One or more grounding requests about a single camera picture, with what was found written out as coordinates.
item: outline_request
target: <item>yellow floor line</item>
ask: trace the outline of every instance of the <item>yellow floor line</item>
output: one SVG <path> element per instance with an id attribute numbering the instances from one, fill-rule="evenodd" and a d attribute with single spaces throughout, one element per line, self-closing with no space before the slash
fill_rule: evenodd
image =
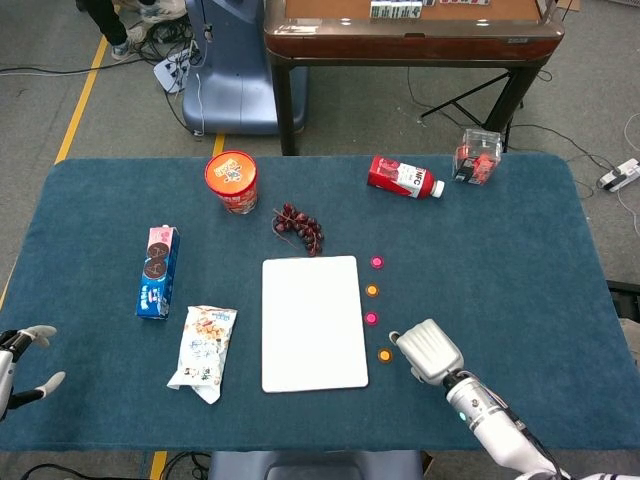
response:
<path id="1" fill-rule="evenodd" d="M 160 480 L 160 475 L 164 466 L 167 464 L 167 452 L 155 452 L 153 454 L 153 462 L 151 463 L 151 473 L 149 480 Z"/>
<path id="2" fill-rule="evenodd" d="M 213 142 L 213 151 L 211 152 L 212 156 L 219 155 L 222 153 L 222 149 L 224 148 L 224 133 L 219 133 L 216 135 L 216 141 Z"/>
<path id="3" fill-rule="evenodd" d="M 96 55 L 93 57 L 93 62 L 91 62 L 91 68 L 98 68 L 100 65 L 102 65 L 102 59 L 104 58 L 104 53 L 107 51 L 108 46 L 109 44 L 107 43 L 107 39 L 102 37 L 100 39 L 100 44 L 98 45 Z M 82 89 L 82 93 L 80 93 L 80 98 L 78 99 L 78 103 L 76 104 L 76 109 L 73 111 L 73 115 L 71 116 L 71 121 L 69 122 L 69 126 L 67 127 L 67 133 L 64 134 L 62 145 L 60 145 L 60 150 L 58 150 L 58 155 L 56 156 L 56 161 L 54 162 L 55 165 L 65 160 L 67 158 L 67 155 L 69 154 L 71 143 L 73 142 L 73 137 L 76 134 L 78 125 L 80 124 L 80 119 L 82 118 L 84 109 L 87 106 L 87 102 L 89 101 L 89 95 L 91 95 L 91 89 L 93 88 L 93 84 L 95 83 L 97 76 L 97 70 L 92 70 L 87 74 L 87 80 L 84 82 L 84 88 Z"/>

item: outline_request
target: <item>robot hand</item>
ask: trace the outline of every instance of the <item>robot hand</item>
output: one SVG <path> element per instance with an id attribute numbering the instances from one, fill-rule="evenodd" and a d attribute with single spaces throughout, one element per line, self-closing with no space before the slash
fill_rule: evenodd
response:
<path id="1" fill-rule="evenodd" d="M 497 394 L 475 375 L 462 370 L 464 359 L 458 347 L 433 320 L 411 328 L 403 335 L 389 334 L 411 364 L 411 373 L 430 385 L 443 385 L 447 401 L 474 433 L 491 458 L 500 466 L 524 475 L 517 480 L 573 479 L 529 432 L 527 426 Z M 640 480 L 640 477 L 600 474 L 584 480 Z"/>
<path id="2" fill-rule="evenodd" d="M 31 343 L 41 347 L 49 346 L 49 337 L 56 329 L 48 325 L 36 325 L 23 330 L 7 330 L 0 333 L 0 421 L 7 410 L 16 409 L 53 393 L 62 383 L 64 372 L 54 374 L 44 385 L 20 393 L 13 393 L 13 376 L 16 363 Z"/>

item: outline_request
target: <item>blue machine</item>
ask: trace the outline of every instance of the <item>blue machine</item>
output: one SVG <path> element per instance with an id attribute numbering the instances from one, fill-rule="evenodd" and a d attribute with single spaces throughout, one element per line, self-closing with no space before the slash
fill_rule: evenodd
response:
<path id="1" fill-rule="evenodd" d="M 214 452 L 209 480 L 422 480 L 420 452 Z"/>
<path id="2" fill-rule="evenodd" d="M 187 78 L 182 112 L 202 133 L 278 133 L 262 0 L 187 0 L 201 60 Z M 294 127 L 307 110 L 308 68 L 291 71 Z"/>

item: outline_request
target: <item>clear plastic box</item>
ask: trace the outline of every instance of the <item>clear plastic box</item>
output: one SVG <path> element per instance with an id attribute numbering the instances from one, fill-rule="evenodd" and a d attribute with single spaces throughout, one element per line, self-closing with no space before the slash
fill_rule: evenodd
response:
<path id="1" fill-rule="evenodd" d="M 500 163 L 502 137 L 497 132 L 468 128 L 453 156 L 453 178 L 483 185 Z"/>

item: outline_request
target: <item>sneaker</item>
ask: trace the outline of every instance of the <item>sneaker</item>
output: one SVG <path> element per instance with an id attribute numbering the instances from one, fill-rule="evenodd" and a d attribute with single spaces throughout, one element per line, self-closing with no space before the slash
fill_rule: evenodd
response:
<path id="1" fill-rule="evenodd" d="M 128 29 L 127 40 L 120 45 L 111 47 L 111 57 L 118 62 L 128 58 L 147 38 L 147 31 L 149 31 L 149 26 L 144 24 Z"/>
<path id="2" fill-rule="evenodd" d="M 175 20 L 187 14 L 185 0 L 156 0 L 153 5 L 140 4 L 143 22 L 160 23 Z"/>

